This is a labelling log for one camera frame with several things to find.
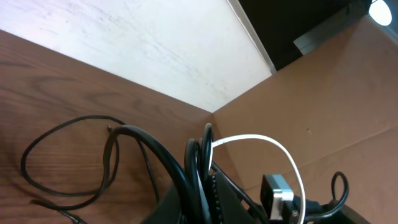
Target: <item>light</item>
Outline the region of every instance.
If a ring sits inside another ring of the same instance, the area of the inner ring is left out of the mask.
[[[392,21],[390,8],[383,0],[374,1],[369,9],[369,14],[382,26],[388,26]]]

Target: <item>white surface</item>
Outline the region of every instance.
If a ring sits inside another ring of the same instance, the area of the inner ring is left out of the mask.
[[[0,29],[210,112],[271,75],[225,0],[0,0]]]
[[[372,1],[369,9],[369,14],[378,24],[382,26],[390,25],[392,21],[392,15],[390,8],[383,0]]]

